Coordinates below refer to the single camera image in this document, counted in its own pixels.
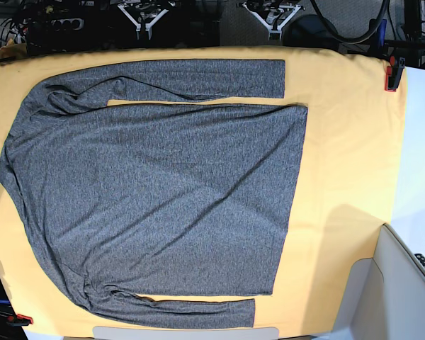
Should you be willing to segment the grey long-sleeve T-shirt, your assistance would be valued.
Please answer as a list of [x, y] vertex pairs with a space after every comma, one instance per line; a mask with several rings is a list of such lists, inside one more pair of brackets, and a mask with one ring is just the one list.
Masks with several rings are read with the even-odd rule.
[[42, 270], [75, 305], [171, 329], [252, 327], [273, 291], [307, 108], [279, 59], [128, 62], [48, 78], [0, 157]]

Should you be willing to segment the yellow table cloth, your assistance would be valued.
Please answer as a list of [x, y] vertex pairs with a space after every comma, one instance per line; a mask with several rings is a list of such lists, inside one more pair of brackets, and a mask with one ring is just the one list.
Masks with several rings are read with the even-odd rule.
[[[370, 258], [391, 218], [407, 80], [387, 92], [386, 63], [328, 50], [217, 47], [54, 55], [0, 64], [0, 152], [21, 101], [41, 80], [104, 64], [171, 59], [282, 59], [285, 94], [268, 104], [309, 108], [300, 175], [273, 294], [256, 298], [255, 326], [281, 336], [332, 329], [352, 265]], [[0, 184], [0, 279], [30, 330], [90, 337], [114, 321], [72, 304], [38, 265]]]

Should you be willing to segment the black round chair base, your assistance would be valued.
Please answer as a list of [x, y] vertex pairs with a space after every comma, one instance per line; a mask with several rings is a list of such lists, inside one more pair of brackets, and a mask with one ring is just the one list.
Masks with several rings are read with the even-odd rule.
[[313, 14], [295, 19], [283, 34], [283, 46], [339, 50], [340, 42]]

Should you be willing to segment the grey tray edge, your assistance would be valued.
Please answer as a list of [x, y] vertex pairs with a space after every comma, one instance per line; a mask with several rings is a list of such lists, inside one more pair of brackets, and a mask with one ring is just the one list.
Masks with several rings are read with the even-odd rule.
[[115, 340], [238, 340], [278, 339], [279, 330], [274, 327], [258, 329], [222, 330], [152, 330], [125, 329], [116, 327], [94, 327], [95, 339]]

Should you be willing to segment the black power strip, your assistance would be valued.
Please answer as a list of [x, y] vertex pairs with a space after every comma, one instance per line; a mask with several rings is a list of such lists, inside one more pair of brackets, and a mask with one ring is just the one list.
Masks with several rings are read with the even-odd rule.
[[58, 18], [46, 21], [33, 21], [28, 24], [27, 31], [55, 31], [55, 32], [71, 32], [79, 31], [84, 28], [85, 20], [82, 18]]

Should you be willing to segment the red black clamp right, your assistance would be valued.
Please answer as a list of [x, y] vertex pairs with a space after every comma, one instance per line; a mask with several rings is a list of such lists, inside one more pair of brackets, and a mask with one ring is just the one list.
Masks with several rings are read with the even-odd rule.
[[396, 92], [405, 68], [405, 58], [391, 56], [389, 66], [386, 69], [385, 90]]

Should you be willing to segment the red black clamp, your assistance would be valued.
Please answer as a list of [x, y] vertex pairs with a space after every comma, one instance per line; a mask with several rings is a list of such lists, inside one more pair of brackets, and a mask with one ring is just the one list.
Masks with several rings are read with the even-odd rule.
[[7, 317], [6, 323], [11, 327], [26, 327], [33, 324], [33, 318], [21, 314], [14, 314]]
[[389, 66], [386, 69], [385, 90], [396, 92], [405, 68], [405, 58], [391, 56]]

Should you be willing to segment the white plastic bin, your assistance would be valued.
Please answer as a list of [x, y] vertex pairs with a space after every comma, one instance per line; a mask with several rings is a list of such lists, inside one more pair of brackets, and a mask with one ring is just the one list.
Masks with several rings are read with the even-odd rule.
[[425, 268], [384, 224], [373, 256], [355, 262], [330, 339], [425, 339]]

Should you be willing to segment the red black clamp left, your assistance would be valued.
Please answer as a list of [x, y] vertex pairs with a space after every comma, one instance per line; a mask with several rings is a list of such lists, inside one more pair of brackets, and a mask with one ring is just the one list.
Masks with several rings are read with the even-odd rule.
[[7, 317], [6, 323], [11, 327], [26, 327], [33, 324], [33, 318], [21, 314], [14, 314]]

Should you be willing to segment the blue handled tool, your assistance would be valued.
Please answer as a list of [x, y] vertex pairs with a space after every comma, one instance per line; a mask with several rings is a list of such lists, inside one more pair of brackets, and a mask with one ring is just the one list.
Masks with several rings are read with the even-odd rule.
[[376, 47], [378, 49], [383, 48], [385, 44], [386, 28], [387, 28], [387, 20], [382, 19], [378, 26], [378, 29], [376, 30]]

